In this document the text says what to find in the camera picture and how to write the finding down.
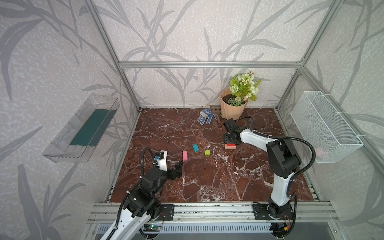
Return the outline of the pink block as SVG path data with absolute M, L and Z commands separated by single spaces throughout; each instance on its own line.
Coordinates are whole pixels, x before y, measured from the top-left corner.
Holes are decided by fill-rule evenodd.
M 231 147 L 231 146 L 226 146 L 225 147 L 225 149 L 227 149 L 227 150 L 236 150 L 237 149 L 237 147 L 235 146 L 235 147 Z
M 183 161 L 187 161 L 187 160 L 188 160 L 188 152 L 183 151 Z

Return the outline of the teal block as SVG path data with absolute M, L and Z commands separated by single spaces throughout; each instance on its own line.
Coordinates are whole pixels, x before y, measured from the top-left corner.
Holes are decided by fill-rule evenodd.
M 193 149 L 195 152 L 198 152 L 200 150 L 197 144 L 193 144 Z

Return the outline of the pink block front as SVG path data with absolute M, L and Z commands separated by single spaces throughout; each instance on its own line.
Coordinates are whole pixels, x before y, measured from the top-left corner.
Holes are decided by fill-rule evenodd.
M 225 149 L 227 149 L 227 150 L 236 150 L 237 149 L 237 147 L 235 146 L 235 147 L 231 147 L 231 146 L 226 146 L 225 147 Z

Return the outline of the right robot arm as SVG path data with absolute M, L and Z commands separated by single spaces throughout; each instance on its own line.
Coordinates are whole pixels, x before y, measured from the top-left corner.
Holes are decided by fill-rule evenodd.
M 279 220 L 291 211 L 291 186 L 294 180 L 307 171 L 316 160 L 316 150 L 308 141 L 287 136 L 271 136 L 259 133 L 252 128 L 253 117 L 246 117 L 251 120 L 250 126 L 239 127 L 237 122 L 242 120 L 229 119 L 224 122 L 226 129 L 225 143 L 240 145 L 242 143 L 257 147 L 268 154 L 270 167 L 274 173 L 274 186 L 265 207 L 269 218 Z M 293 144 L 293 141 L 306 145 L 311 151 L 310 162 L 298 170 L 302 160 Z

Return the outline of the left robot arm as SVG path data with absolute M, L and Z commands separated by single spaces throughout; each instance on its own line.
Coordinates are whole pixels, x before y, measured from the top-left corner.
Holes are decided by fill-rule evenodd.
M 168 180 L 182 177 L 184 165 L 181 160 L 168 169 L 167 156 L 167 151 L 153 153 L 150 148 L 143 149 L 140 180 L 127 191 L 103 240 L 131 240 L 137 232 L 146 240 L 154 240 L 160 234 L 166 215 L 158 196 Z

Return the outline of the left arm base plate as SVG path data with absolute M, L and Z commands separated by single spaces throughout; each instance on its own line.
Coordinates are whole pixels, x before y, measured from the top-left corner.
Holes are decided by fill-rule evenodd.
M 160 214 L 157 221 L 172 221 L 174 219 L 175 205 L 173 204 L 161 204 Z

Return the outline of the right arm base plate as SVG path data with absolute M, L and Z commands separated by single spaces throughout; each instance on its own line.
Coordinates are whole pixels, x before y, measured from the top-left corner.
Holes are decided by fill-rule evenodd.
M 277 206 L 274 203 L 261 204 L 254 202 L 252 208 L 255 220 L 285 220 L 286 217 L 293 220 L 295 215 L 291 202 L 283 206 Z

